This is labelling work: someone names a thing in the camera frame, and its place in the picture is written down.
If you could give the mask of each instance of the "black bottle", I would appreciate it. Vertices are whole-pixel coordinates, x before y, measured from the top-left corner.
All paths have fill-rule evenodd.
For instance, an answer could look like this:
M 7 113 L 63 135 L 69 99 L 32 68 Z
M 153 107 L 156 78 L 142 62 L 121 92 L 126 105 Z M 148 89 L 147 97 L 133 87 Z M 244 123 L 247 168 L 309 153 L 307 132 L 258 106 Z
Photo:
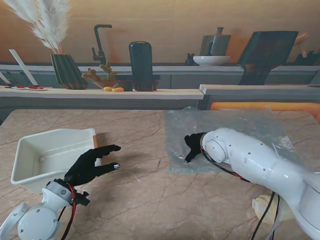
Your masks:
M 129 44 L 134 89 L 138 92 L 153 91 L 152 48 L 146 41 Z

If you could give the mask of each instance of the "wall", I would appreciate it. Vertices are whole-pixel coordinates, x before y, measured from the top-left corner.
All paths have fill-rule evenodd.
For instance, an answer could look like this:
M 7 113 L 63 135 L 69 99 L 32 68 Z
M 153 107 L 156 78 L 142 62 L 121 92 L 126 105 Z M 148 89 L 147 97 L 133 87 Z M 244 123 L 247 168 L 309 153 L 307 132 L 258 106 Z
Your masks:
M 8 49 L 16 49 L 26 62 L 50 62 L 50 49 L 30 33 L 26 22 L 0 5 L 0 61 L 14 61 Z M 74 0 L 63 49 L 76 62 L 95 62 L 96 24 L 109 61 L 130 62 L 128 45 L 147 41 L 154 62 L 184 62 L 187 53 L 199 54 L 203 35 L 219 26 L 231 34 L 227 55 L 235 62 L 254 31 L 309 31 L 307 51 L 320 48 L 319 0 Z M 290 55 L 298 54 L 295 47 Z

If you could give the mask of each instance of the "faucet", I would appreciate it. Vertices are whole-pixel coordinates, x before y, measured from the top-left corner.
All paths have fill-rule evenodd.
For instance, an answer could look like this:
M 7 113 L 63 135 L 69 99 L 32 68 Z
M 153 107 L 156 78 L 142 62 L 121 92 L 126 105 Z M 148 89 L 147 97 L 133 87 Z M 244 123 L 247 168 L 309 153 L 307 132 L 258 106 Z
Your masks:
M 110 25 L 110 24 L 97 24 L 94 26 L 94 34 L 95 34 L 96 42 L 98 44 L 99 51 L 98 51 L 98 55 L 96 55 L 95 48 L 94 47 L 91 48 L 92 53 L 93 53 L 93 60 L 100 61 L 101 64 L 105 65 L 107 63 L 107 61 L 106 61 L 105 53 L 104 53 L 104 51 L 102 51 L 98 28 L 110 28 L 111 29 L 112 25 Z

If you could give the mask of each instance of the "wire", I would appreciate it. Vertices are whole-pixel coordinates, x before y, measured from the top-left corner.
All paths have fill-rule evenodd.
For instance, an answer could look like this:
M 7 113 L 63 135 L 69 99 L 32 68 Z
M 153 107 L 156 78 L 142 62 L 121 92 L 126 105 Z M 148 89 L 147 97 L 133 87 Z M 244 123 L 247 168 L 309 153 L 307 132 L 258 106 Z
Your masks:
M 284 205 L 285 205 L 285 201 L 283 200 L 283 198 L 280 197 L 279 211 L 278 211 L 278 214 L 276 216 L 275 223 L 273 224 L 270 233 L 265 237 L 265 240 L 269 240 L 271 235 L 272 235 L 272 233 L 280 225 L 280 223 L 281 223 L 281 214 L 282 214 L 282 211 L 284 209 Z
M 254 239 L 255 239 L 255 236 L 256 236 L 256 234 L 257 234 L 257 232 L 258 232 L 258 229 L 259 229 L 259 227 L 260 227 L 263 219 L 265 218 L 267 212 L 269 211 L 269 208 L 270 208 L 270 206 L 271 206 L 272 200 L 274 199 L 274 196 L 275 196 L 275 192 L 273 191 L 272 194 L 271 194 L 271 197 L 270 197 L 270 201 L 269 201 L 268 205 L 266 206 L 266 209 L 265 209 L 262 217 L 260 218 L 258 224 L 257 224 L 256 227 L 255 227 L 255 230 L 254 230 L 254 232 L 253 232 L 253 234 L 252 234 L 251 240 L 254 240 Z
M 206 152 L 201 148 L 201 152 L 203 154 L 203 156 L 205 157 L 205 159 L 207 159 L 210 163 L 212 163 L 213 165 L 215 165 L 217 168 L 221 169 L 222 171 L 225 171 L 228 174 L 231 174 L 233 176 L 236 176 L 238 178 L 240 178 L 241 180 L 250 183 L 250 181 L 248 181 L 247 179 L 243 178 L 242 176 L 240 176 L 239 174 L 237 174 L 234 171 L 230 171 L 228 169 L 225 169 L 224 167 L 220 166 L 219 164 L 217 164 L 211 157 L 209 157 Z
M 61 240 L 65 240 L 69 231 L 70 231 L 70 228 L 71 228 L 71 224 L 72 222 L 74 221 L 74 218 L 75 218 L 75 215 L 76 215 L 76 207 L 77 207 L 77 204 L 76 204 L 76 192 L 75 192 L 75 189 L 74 187 L 70 184 L 70 183 L 67 183 L 70 191 L 71 191 L 71 194 L 72 194 L 72 197 L 73 197 L 73 203 L 72 203 L 72 214 L 71 214 L 71 218 L 68 222 L 68 225 L 66 226 L 66 229 L 64 231 L 64 234 L 61 238 Z
M 277 205 L 276 205 L 276 211 L 275 211 L 274 223 L 276 223 L 277 216 L 278 216 L 278 212 L 279 212 L 279 205 L 280 205 L 280 196 L 279 196 L 279 194 L 277 194 L 277 195 L 278 195 L 278 203 L 277 203 Z M 275 231 L 276 231 L 276 230 L 273 230 L 273 232 L 272 232 L 272 237 L 270 237 L 270 238 L 271 238 L 271 240 L 274 240 Z
M 62 211 L 58 217 L 58 222 L 60 221 L 60 218 L 61 218 L 62 214 L 64 213 L 65 209 L 66 209 L 66 206 L 64 208 L 62 208 Z

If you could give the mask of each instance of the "white container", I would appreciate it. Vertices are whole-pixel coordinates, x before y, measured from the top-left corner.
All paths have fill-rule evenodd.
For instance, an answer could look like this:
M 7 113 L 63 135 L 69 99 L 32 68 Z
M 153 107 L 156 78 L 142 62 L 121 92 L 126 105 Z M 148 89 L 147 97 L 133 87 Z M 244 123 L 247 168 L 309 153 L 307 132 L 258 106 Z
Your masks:
M 63 179 L 81 154 L 97 147 L 96 142 L 93 128 L 56 129 L 24 136 L 18 142 L 11 183 L 39 194 L 49 181 Z M 95 165 L 101 165 L 100 159 Z
M 219 66 L 229 61 L 230 56 L 194 56 L 193 60 L 200 66 Z

